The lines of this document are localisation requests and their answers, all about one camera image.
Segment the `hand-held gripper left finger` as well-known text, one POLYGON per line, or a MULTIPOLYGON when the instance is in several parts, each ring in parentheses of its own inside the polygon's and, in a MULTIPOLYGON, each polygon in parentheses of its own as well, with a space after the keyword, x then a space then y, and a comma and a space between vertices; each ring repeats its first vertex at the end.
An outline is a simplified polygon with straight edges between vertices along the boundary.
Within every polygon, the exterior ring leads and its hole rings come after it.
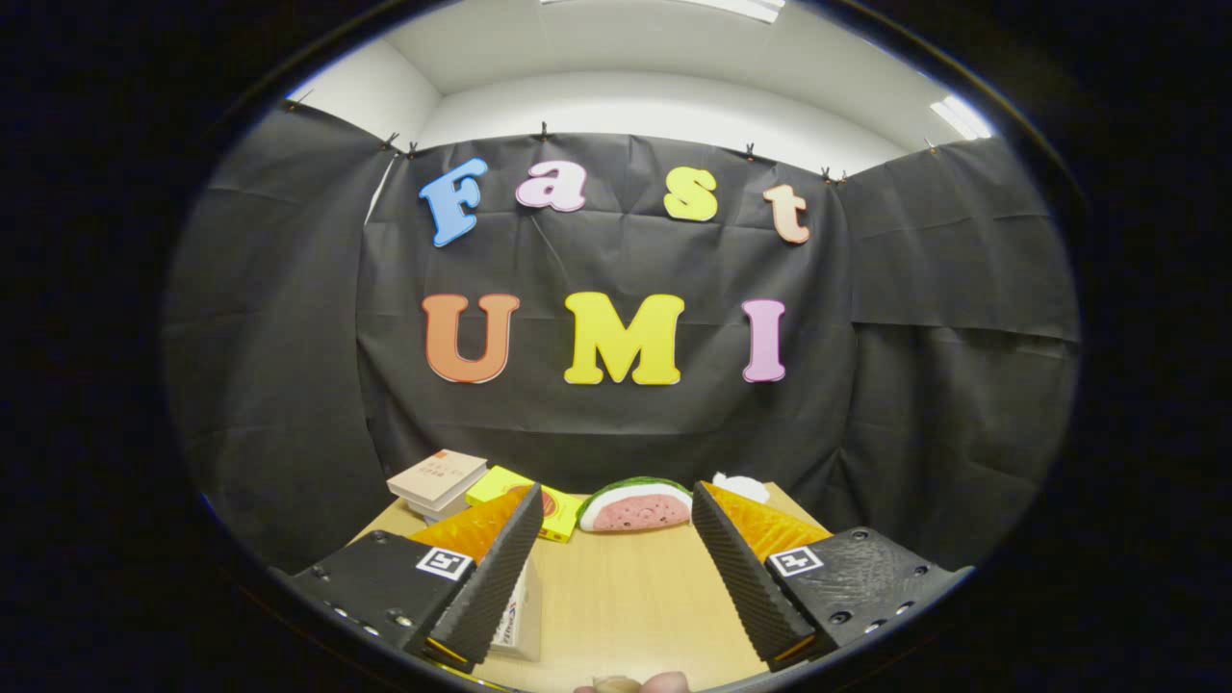
POLYGON ((542 524, 541 487, 524 486, 411 535, 366 531, 290 586, 387 649, 469 675, 487 658, 542 524))

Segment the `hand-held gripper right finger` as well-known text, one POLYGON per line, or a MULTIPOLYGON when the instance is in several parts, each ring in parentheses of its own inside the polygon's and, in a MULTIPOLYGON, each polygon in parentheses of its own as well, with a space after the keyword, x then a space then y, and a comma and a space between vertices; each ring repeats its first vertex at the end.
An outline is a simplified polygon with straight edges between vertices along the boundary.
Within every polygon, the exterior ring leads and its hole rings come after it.
POLYGON ((772 672, 897 626, 973 570, 942 568, 871 527, 827 531, 705 481, 692 488, 692 527, 772 672))

